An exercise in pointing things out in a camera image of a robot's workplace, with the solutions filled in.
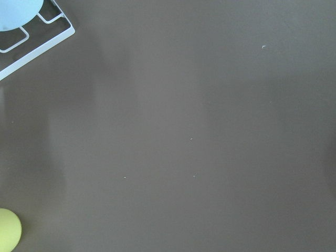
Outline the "light blue round object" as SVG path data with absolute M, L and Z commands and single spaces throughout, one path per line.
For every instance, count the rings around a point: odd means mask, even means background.
M 41 10 L 43 0 L 1 0 L 1 32 L 30 22 Z

